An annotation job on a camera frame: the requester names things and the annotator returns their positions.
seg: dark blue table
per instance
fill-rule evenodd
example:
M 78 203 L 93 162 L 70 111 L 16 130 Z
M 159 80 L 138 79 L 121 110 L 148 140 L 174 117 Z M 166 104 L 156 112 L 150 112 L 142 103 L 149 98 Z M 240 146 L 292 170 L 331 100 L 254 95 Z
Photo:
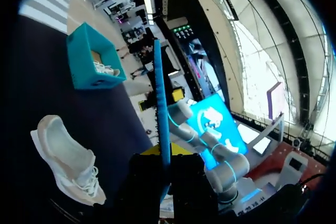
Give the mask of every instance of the dark blue table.
M 39 216 L 48 211 L 50 199 L 73 215 L 91 210 L 58 190 L 49 166 L 38 155 L 30 131 L 43 116 L 59 115 L 70 135 L 94 152 L 108 205 L 128 173 L 130 157 L 151 146 L 122 84 L 112 90 L 74 90 L 66 37 L 19 16 L 12 51 L 4 56 L 8 65 L 4 176 L 10 178 L 17 195 L 29 205 L 28 210 Z M 52 223 L 50 214 L 45 215 Z

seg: blue pole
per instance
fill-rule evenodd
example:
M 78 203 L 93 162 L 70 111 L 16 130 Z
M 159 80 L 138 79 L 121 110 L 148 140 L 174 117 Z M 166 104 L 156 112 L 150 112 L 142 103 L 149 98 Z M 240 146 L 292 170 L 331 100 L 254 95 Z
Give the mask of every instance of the blue pole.
M 160 154 L 162 157 L 163 169 L 165 171 L 166 185 L 163 190 L 161 201 L 166 196 L 169 189 L 169 165 L 170 165 L 170 134 L 168 123 L 168 109 L 164 89 L 163 69 L 161 59 L 161 45 L 159 40 L 154 41 L 154 71 L 155 71 L 155 88 L 157 97 L 157 128 L 159 133 Z

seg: sneaker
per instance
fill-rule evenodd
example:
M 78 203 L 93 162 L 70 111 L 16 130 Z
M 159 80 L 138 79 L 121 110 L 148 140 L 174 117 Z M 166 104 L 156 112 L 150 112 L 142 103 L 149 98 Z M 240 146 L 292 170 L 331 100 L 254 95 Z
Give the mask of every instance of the sneaker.
M 120 75 L 120 70 L 119 69 L 113 69 L 113 68 L 111 68 L 111 66 L 105 66 L 104 64 L 99 63 L 97 61 L 94 61 L 93 63 L 94 63 L 94 66 L 96 68 L 96 71 L 98 73 L 108 73 L 112 76 Z
M 99 63 L 97 61 L 94 61 L 93 63 L 98 73 L 108 73 L 108 74 L 114 75 L 114 71 L 111 68 L 111 66 L 105 66 L 104 64 Z
M 30 134 L 65 195 L 89 206 L 104 204 L 106 196 L 98 182 L 95 155 L 69 135 L 59 116 L 45 116 Z

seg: red platform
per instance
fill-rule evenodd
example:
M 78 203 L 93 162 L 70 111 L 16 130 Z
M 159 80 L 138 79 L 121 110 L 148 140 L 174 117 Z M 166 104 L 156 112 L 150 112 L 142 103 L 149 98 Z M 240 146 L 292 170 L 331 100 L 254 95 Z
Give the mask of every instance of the red platform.
M 270 173 L 280 173 L 284 165 L 285 158 L 291 151 L 295 151 L 295 149 L 291 145 L 282 142 L 271 155 L 269 155 L 260 165 L 251 170 L 248 174 L 246 174 L 245 177 L 250 177 L 253 181 L 255 181 Z M 303 152 L 300 151 L 295 152 L 299 153 L 300 155 L 308 159 L 308 167 L 303 173 L 303 176 L 301 177 L 302 181 L 311 177 L 316 173 L 324 173 L 326 169 L 325 166 L 321 165 L 315 159 L 313 159 L 312 157 L 308 156 Z M 310 189 L 315 189 L 319 181 L 320 178 L 316 178 L 308 182 L 307 186 Z

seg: yellow panel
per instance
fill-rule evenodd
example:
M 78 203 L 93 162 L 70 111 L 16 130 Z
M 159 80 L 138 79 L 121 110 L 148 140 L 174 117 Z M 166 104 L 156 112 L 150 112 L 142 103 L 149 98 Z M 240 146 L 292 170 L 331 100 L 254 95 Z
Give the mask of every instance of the yellow panel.
M 174 98 L 175 102 L 183 99 L 184 98 L 183 90 L 182 89 L 176 89 L 176 90 L 174 90 L 173 91 L 173 98 Z
M 142 107 L 141 107 L 141 104 L 142 103 L 144 103 L 145 101 L 140 101 L 140 102 L 138 102 L 138 105 L 139 105 L 139 108 L 140 108 L 140 112 L 142 112 L 143 110 L 142 110 Z
M 172 145 L 172 154 L 173 155 L 178 155 L 178 154 L 183 154 L 183 155 L 191 155 L 192 153 L 185 150 L 184 148 L 178 146 L 177 144 L 171 143 Z M 159 145 L 155 145 L 153 147 L 151 147 L 150 149 L 148 149 L 147 151 L 141 153 L 141 155 L 159 155 L 160 154 L 160 149 L 159 149 Z
M 192 155 L 191 152 L 187 151 L 186 149 L 180 147 L 177 144 L 171 143 L 172 144 L 172 153 L 173 155 L 177 154 L 183 154 L 183 155 Z

